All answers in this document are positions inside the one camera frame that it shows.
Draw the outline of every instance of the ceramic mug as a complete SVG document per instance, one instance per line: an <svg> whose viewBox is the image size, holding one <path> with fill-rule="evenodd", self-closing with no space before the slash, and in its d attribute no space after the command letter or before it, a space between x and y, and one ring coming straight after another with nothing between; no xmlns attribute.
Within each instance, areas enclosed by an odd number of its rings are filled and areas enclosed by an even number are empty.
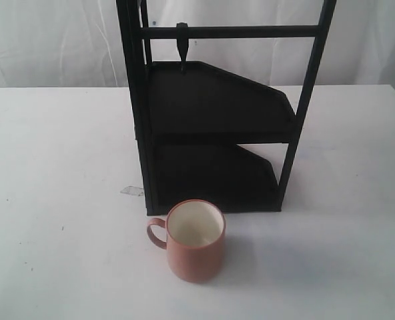
<svg viewBox="0 0 395 320"><path fill-rule="evenodd" d="M166 242L154 235L152 225L166 229ZM207 281L220 271L225 233L223 213L212 203L197 199L178 203L166 221L153 218L147 224L150 240L166 249L171 270L180 279L194 283Z"/></svg>

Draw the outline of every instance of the metal frame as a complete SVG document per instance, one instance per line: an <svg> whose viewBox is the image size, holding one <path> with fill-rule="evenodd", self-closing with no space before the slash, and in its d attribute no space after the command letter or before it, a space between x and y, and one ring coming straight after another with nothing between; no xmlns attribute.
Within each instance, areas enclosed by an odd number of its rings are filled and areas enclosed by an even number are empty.
<svg viewBox="0 0 395 320"><path fill-rule="evenodd" d="M284 25L284 26L251 26L251 27L189 27L179 31L175 27L149 28L146 0L117 0L119 26L127 67L129 91L135 134L139 149L141 171L145 189L145 202L148 215L153 213L153 204L157 203L155 188L155 173L153 172L153 141L149 120L149 107L146 95L146 66L152 63L151 39L177 39L181 36L189 39L219 39L219 38L292 38L314 37L298 109L296 127L292 132L288 150L278 184L278 203L280 210L284 200L286 187L290 178L292 165L303 129L313 87L318 74L322 53L328 36L336 0L324 0L320 20L317 25Z"/></svg>

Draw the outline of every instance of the white curtain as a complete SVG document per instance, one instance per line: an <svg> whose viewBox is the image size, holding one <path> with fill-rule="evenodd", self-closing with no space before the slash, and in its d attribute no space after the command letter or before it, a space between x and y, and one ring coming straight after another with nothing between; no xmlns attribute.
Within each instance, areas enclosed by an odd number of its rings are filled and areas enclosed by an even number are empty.
<svg viewBox="0 0 395 320"><path fill-rule="evenodd" d="M147 0L149 21L175 26L317 23L322 0ZM299 85L311 39L191 40L202 60L268 85ZM154 59L178 60L175 41ZM395 0L338 0L319 84L395 88ZM0 0L0 87L127 85L115 0Z"/></svg>

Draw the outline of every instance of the black clip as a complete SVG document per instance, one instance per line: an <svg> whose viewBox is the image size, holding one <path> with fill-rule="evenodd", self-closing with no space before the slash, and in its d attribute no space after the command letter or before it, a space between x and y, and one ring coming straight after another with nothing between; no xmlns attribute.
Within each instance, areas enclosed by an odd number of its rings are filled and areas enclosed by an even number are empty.
<svg viewBox="0 0 395 320"><path fill-rule="evenodd" d="M181 59L181 72L185 73L185 58L189 51L189 37L187 36L187 23L177 23L177 50Z"/></svg>

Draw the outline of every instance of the black tray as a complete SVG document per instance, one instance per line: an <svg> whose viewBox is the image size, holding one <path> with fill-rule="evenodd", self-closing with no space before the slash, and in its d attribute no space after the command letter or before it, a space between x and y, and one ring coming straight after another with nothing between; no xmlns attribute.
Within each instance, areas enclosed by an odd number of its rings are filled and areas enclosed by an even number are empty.
<svg viewBox="0 0 395 320"><path fill-rule="evenodd" d="M280 211L272 165L237 145L159 146L155 168L154 215L186 199L210 201L225 213Z"/></svg>
<svg viewBox="0 0 395 320"><path fill-rule="evenodd" d="M149 68L155 140L172 144L288 143L295 115L281 91L202 62Z"/></svg>

